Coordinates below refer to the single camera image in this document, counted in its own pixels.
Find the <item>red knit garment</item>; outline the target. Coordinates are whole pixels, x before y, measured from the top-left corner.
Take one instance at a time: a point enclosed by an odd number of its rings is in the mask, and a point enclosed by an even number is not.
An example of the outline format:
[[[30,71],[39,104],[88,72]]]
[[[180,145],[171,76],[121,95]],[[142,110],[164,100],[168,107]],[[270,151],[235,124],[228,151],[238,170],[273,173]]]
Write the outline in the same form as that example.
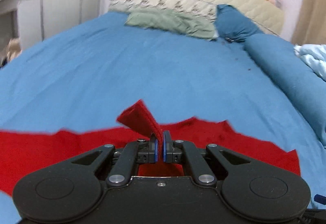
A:
[[[1,191],[12,195],[15,184],[25,175],[105,144],[117,148],[155,133],[159,146],[161,133],[170,131],[172,139],[193,142],[204,148],[218,144],[259,161],[300,175],[296,150],[286,152],[269,141],[237,133],[227,121],[210,122],[191,117],[172,124],[158,124],[142,100],[124,110],[117,121],[121,127],[77,134],[60,130],[55,134],[1,131]]]

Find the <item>blue bed sheet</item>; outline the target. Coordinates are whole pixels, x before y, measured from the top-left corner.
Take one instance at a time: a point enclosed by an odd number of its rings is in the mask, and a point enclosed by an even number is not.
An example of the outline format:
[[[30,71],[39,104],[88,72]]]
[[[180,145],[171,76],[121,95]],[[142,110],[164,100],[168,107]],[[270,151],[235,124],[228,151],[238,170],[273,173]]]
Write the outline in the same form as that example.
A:
[[[227,120],[296,150],[313,195],[325,194],[325,145],[244,43],[125,25],[109,12],[24,51],[1,70],[1,128],[86,132],[114,127],[142,99],[159,123]]]

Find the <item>dark blue rolled duvet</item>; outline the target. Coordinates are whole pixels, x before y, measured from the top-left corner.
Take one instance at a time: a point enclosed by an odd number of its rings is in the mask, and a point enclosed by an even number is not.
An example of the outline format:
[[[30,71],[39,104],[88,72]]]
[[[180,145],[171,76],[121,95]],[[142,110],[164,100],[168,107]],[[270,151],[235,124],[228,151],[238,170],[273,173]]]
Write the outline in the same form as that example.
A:
[[[325,81],[294,55],[294,45],[270,34],[247,38],[245,50],[285,93],[325,145]]]

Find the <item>light blue quilt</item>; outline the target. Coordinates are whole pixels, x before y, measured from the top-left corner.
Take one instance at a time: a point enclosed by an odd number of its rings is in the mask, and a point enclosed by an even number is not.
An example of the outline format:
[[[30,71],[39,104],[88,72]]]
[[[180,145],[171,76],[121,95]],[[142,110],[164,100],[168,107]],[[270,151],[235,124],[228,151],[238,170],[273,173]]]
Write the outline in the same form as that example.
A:
[[[326,80],[325,44],[295,45],[294,54],[323,81]]]

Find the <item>beige bag on floor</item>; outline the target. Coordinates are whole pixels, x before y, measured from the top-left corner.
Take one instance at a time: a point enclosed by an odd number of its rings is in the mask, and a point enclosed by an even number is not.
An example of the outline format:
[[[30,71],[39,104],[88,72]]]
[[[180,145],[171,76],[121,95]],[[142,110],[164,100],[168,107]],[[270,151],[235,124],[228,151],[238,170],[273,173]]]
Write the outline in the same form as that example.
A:
[[[22,48],[20,47],[20,39],[13,38],[9,41],[6,47],[6,59],[11,62],[13,59],[18,57],[22,53]]]

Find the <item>dark blue pillow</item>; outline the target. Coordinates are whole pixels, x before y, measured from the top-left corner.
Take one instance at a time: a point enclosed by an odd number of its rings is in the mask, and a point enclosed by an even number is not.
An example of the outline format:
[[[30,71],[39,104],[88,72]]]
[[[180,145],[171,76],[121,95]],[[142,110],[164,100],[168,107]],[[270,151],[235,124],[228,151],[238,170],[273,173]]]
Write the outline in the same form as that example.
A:
[[[264,33],[250,18],[232,5],[218,4],[216,12],[214,26],[220,37],[229,42],[243,43],[252,35]]]

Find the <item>green pillow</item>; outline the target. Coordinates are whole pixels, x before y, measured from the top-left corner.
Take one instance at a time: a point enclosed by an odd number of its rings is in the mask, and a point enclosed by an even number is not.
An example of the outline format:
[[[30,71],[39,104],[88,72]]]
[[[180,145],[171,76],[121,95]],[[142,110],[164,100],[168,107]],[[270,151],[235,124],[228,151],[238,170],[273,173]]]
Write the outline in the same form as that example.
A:
[[[209,20],[170,9],[133,11],[128,15],[125,25],[159,29],[206,40],[214,40],[219,36],[214,24]]]

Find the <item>white shelf unit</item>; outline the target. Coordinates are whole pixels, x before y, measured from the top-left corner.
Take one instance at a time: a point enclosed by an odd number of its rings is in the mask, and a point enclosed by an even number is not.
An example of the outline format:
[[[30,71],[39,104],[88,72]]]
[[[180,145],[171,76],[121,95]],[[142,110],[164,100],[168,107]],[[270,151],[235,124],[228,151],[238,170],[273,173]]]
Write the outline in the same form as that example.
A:
[[[43,41],[41,0],[1,0],[1,51],[17,38],[26,50]]]

